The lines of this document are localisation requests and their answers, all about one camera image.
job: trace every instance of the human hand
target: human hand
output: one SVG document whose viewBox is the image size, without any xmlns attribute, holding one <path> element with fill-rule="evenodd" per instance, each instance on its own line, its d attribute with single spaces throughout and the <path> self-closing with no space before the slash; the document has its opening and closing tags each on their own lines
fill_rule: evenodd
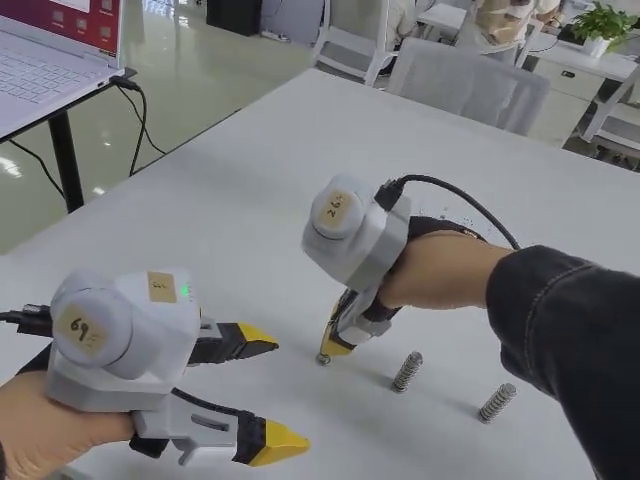
<svg viewBox="0 0 640 480">
<path fill-rule="evenodd" d="M 511 252 L 453 231 L 425 235 L 407 245 L 379 299 L 387 308 L 485 308 L 489 277 Z"/>
<path fill-rule="evenodd" d="M 12 378 L 0 387 L 0 441 L 10 480 L 43 478 L 93 447 L 128 441 L 126 413 L 78 412 L 46 397 L 46 372 Z"/>
</svg>

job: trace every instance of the floor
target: floor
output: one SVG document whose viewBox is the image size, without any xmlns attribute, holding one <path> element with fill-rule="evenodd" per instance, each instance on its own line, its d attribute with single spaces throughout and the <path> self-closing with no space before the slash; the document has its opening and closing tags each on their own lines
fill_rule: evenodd
<svg viewBox="0 0 640 480">
<path fill-rule="evenodd" d="M 195 0 L 126 0 L 123 39 L 127 65 L 149 99 L 149 132 L 172 149 L 247 106 L 309 66 L 305 48 L 245 38 L 206 25 Z M 117 90 L 70 113 L 85 199 L 127 177 L 139 123 Z M 16 138 L 43 157 L 57 179 L 45 126 Z M 159 154 L 144 144 L 139 165 Z M 64 202 L 37 162 L 0 146 L 0 254 L 59 221 Z"/>
</svg>

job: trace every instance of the laptop keyboard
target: laptop keyboard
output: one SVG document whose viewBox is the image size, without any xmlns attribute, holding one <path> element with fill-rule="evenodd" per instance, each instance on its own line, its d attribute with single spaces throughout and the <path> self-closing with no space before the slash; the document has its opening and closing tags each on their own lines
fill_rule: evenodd
<svg viewBox="0 0 640 480">
<path fill-rule="evenodd" d="M 97 75 L 75 72 L 0 47 L 0 94 L 44 103 Z"/>
</svg>

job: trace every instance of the number label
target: number label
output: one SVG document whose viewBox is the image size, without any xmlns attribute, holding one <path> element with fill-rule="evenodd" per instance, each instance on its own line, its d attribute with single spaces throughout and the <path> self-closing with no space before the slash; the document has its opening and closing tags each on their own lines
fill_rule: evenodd
<svg viewBox="0 0 640 480">
<path fill-rule="evenodd" d="M 320 210 L 318 222 L 330 228 L 339 227 L 344 216 L 349 212 L 351 202 L 352 198 L 349 194 L 341 190 L 332 191 L 322 210 Z"/>
<path fill-rule="evenodd" d="M 56 320 L 55 330 L 90 357 L 100 353 L 108 339 L 106 330 L 73 304 Z"/>
<path fill-rule="evenodd" d="M 149 298 L 156 303 L 178 303 L 176 282 L 173 275 L 162 272 L 147 272 Z"/>
</svg>

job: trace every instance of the laptop screen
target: laptop screen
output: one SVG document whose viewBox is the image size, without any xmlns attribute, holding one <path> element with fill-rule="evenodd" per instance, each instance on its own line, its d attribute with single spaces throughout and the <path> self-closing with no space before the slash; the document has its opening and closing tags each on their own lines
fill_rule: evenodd
<svg viewBox="0 0 640 480">
<path fill-rule="evenodd" d="M 121 0 L 0 0 L 0 16 L 100 49 L 115 57 Z"/>
</svg>

